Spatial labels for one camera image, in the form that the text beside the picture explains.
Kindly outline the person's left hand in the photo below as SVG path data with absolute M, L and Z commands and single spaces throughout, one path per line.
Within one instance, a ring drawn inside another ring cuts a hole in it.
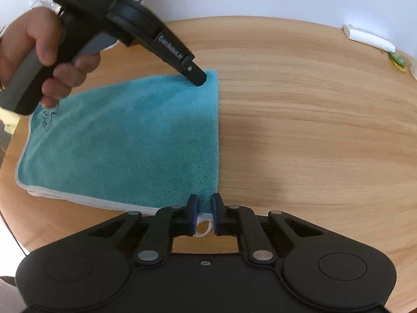
M 32 9 L 17 18 L 1 38 L 1 85 L 6 87 L 32 48 L 38 59 L 50 67 L 57 61 L 62 26 L 57 14 L 45 7 Z M 81 86 L 89 73 L 97 69 L 100 55 L 83 55 L 73 64 L 62 63 L 42 85 L 44 108 L 56 107 L 73 88 Z

